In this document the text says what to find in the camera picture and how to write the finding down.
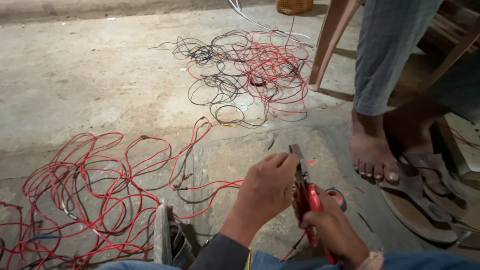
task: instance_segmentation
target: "white wire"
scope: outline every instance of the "white wire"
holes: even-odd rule
[[[252,23],[254,23],[254,24],[256,24],[256,25],[258,25],[258,26],[260,26],[260,27],[263,27],[263,28],[265,28],[265,29],[267,29],[267,30],[269,30],[269,31],[273,31],[272,29],[270,29],[270,28],[268,28],[268,27],[266,27],[266,26],[263,26],[263,25],[261,25],[261,24],[258,24],[258,23],[256,23],[256,22],[250,20],[247,16],[245,16],[245,15],[240,11],[240,6],[239,6],[239,3],[238,3],[238,0],[236,0],[237,6],[235,6],[231,0],[228,0],[228,1],[229,1],[230,4],[233,6],[233,8],[235,9],[235,11],[236,11],[238,14],[240,14],[243,18],[245,18],[245,19],[249,20],[250,22],[252,22]],[[299,33],[293,33],[293,32],[284,32],[284,33],[285,33],[285,34],[292,34],[292,35],[300,35],[300,36],[304,36],[304,37],[310,38],[310,37],[307,36],[307,35],[299,34]]]
[[[243,18],[247,19],[247,20],[250,21],[251,23],[254,23],[254,24],[256,24],[256,25],[258,25],[258,26],[260,26],[260,27],[262,27],[262,28],[265,28],[265,29],[267,29],[267,30],[269,30],[269,31],[273,31],[272,29],[270,29],[270,28],[268,28],[268,27],[266,27],[266,26],[263,26],[263,25],[261,25],[261,24],[258,24],[258,23],[256,23],[256,22],[252,21],[251,19],[249,19],[247,16],[245,16],[245,15],[240,11],[240,5],[239,5],[238,0],[235,0],[235,2],[237,3],[236,6],[235,6],[235,4],[234,4],[231,0],[228,0],[228,1],[229,1],[230,4],[232,5],[233,9],[234,9],[240,16],[242,16]],[[310,37],[307,36],[307,35],[299,34],[299,33],[293,33],[293,32],[284,32],[284,33],[287,34],[287,35],[288,35],[288,34],[291,34],[291,35],[300,35],[300,36],[304,36],[304,37],[310,38]],[[292,39],[292,38],[290,38],[290,39],[293,40],[293,41],[295,41],[295,42],[301,43],[301,44],[307,44],[306,42],[300,42],[300,41],[297,41],[297,40]]]

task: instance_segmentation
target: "sleeve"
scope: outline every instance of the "sleeve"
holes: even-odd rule
[[[207,243],[189,270],[244,270],[248,248],[218,233]]]

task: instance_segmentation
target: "woven basket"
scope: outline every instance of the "woven basket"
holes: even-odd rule
[[[307,12],[312,6],[313,0],[276,0],[276,10],[286,15]]]

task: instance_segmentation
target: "roll of electrical tape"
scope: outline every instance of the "roll of electrical tape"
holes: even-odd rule
[[[340,206],[340,208],[343,208],[343,206],[345,205],[345,198],[340,191],[336,190],[334,187],[331,187],[325,190],[325,192],[330,196],[336,197],[338,200],[338,205]]]

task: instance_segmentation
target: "person's left hand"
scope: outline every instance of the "person's left hand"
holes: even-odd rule
[[[220,233],[248,246],[257,231],[291,205],[295,154],[273,154],[251,166]]]

